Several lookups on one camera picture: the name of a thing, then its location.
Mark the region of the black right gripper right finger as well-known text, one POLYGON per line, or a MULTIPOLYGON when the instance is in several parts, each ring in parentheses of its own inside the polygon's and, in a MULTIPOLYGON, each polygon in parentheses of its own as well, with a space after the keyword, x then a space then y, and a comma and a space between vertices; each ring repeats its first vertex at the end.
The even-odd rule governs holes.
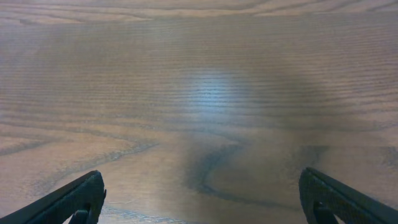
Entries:
POLYGON ((298 185, 308 224, 397 224, 397 210, 314 168, 302 171, 298 185))

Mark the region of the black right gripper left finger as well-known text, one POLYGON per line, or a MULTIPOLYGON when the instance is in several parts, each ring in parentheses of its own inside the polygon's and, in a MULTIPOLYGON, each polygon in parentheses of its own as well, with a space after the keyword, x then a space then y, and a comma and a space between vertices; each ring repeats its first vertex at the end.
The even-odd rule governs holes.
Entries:
POLYGON ((106 197, 102 175, 93 170, 1 218, 1 224, 97 224, 106 197))

